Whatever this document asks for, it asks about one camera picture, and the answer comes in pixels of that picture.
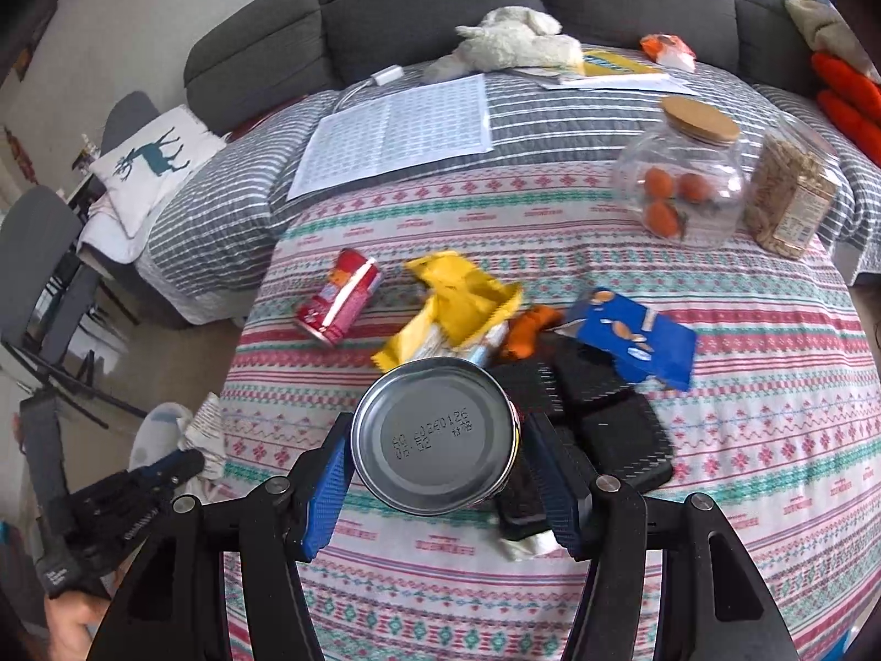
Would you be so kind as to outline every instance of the blue package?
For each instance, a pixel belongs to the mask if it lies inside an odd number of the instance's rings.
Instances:
[[[698,336],[690,328],[608,288],[594,288],[569,309],[567,323],[583,321],[576,338],[615,357],[627,382],[654,375],[671,388],[689,390]]]

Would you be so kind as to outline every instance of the white pillow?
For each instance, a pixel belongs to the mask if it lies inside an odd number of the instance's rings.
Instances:
[[[193,112],[178,106],[104,153],[89,168],[107,188],[122,228],[134,238],[153,206],[224,146]]]

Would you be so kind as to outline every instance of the blue gripper pad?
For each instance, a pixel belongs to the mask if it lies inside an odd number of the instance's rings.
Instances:
[[[533,414],[524,420],[523,454],[557,543],[573,559],[585,558],[583,525],[590,511],[589,481],[584,479],[585,470],[579,470],[565,451],[546,415]]]
[[[336,443],[316,490],[309,499],[306,532],[301,542],[303,555],[308,561],[314,560],[318,551],[327,546],[342,510],[342,501],[349,489],[351,475],[355,472],[348,445],[348,435]]]

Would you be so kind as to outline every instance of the jar label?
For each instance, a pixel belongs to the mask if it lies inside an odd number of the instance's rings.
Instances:
[[[805,248],[829,209],[830,200],[796,187],[786,213],[774,231],[774,237],[798,248]]]

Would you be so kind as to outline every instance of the glass jar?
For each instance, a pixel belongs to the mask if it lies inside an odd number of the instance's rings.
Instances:
[[[616,189],[652,234],[688,247],[720,247],[743,214],[740,127],[685,96],[665,96],[661,108],[664,123],[618,157]]]
[[[752,171],[746,226],[756,243],[798,259],[845,183],[835,149],[803,121],[781,113],[765,130]]]

